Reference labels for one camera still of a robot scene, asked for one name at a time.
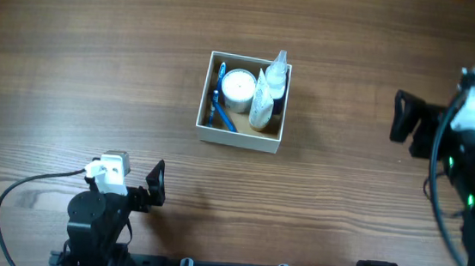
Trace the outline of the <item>clear bottle dark liquid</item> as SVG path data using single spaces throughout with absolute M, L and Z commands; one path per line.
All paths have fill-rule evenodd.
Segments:
M 283 97 L 287 86 L 287 52 L 281 50 L 279 55 L 273 60 L 265 72 L 265 79 L 268 82 L 268 88 L 273 98 L 272 114 L 278 115 L 283 109 Z

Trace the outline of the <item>cotton swab tub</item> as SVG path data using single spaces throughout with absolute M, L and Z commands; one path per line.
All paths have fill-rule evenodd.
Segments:
M 248 112 L 256 84 L 255 76 L 245 69 L 229 71 L 222 79 L 225 107 L 236 113 Z

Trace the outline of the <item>blue disposable razor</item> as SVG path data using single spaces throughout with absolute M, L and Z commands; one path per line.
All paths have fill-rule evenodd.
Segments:
M 222 119 L 223 123 L 225 126 L 232 131 L 233 133 L 238 132 L 238 130 L 235 128 L 233 122 L 231 119 L 226 115 L 226 112 L 223 110 L 223 108 L 219 104 L 219 92 L 217 90 L 214 90 L 212 93 L 212 102 L 211 102 L 211 113 L 210 113 L 210 118 L 209 118 L 209 124 L 213 121 L 214 117 L 214 112 L 217 112 L 217 114 L 220 116 Z

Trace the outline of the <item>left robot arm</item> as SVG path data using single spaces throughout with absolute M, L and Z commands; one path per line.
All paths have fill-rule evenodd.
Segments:
M 89 190 L 67 206 L 68 240 L 52 266 L 137 266 L 118 238 L 124 228 L 131 228 L 130 213 L 163 205 L 165 163 L 159 160 L 149 172 L 145 189 L 125 184 L 129 158 L 124 151 L 110 150 L 84 167 Z

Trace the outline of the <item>blue white toothbrush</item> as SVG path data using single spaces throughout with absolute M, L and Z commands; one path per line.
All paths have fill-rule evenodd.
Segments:
M 214 88 L 213 92 L 211 93 L 211 103 L 210 103 L 210 112 L 209 112 L 209 122 L 207 122 L 207 126 L 211 127 L 213 125 L 215 115 L 217 112 L 217 108 L 219 107 L 219 96 L 222 90 L 222 80 L 226 74 L 226 64 L 222 62 L 219 67 L 219 72 L 217 73 L 217 83 L 216 87 Z

